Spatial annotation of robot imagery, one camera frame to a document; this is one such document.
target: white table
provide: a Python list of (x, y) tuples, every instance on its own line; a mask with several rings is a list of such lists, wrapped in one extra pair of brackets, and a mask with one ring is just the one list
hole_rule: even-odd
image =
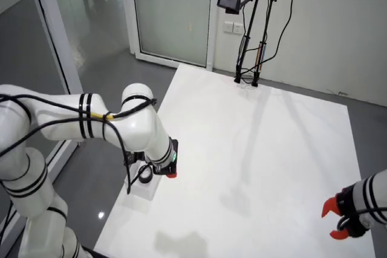
[(159, 110), (178, 177), (153, 201), (124, 186), (96, 250), (127, 257), (375, 257), (334, 240), (324, 201), (360, 179), (346, 106), (180, 65)]

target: robotic arm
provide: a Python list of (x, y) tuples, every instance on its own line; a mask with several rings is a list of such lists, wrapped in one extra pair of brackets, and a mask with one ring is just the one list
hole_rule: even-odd
[(322, 217), (329, 211), (342, 216), (331, 237), (343, 240), (361, 237), (376, 223), (387, 225), (387, 170), (344, 188), (324, 203)]
[(154, 174), (173, 178), (177, 141), (150, 106), (154, 102), (152, 91), (138, 83), (123, 91), (118, 114), (109, 112), (98, 94), (45, 95), (0, 85), (0, 181), (19, 214), (28, 218), (19, 257), (90, 257), (65, 228), (67, 205), (47, 178), (42, 154), (25, 148), (31, 122), (49, 140), (103, 138), (124, 154), (143, 152)]

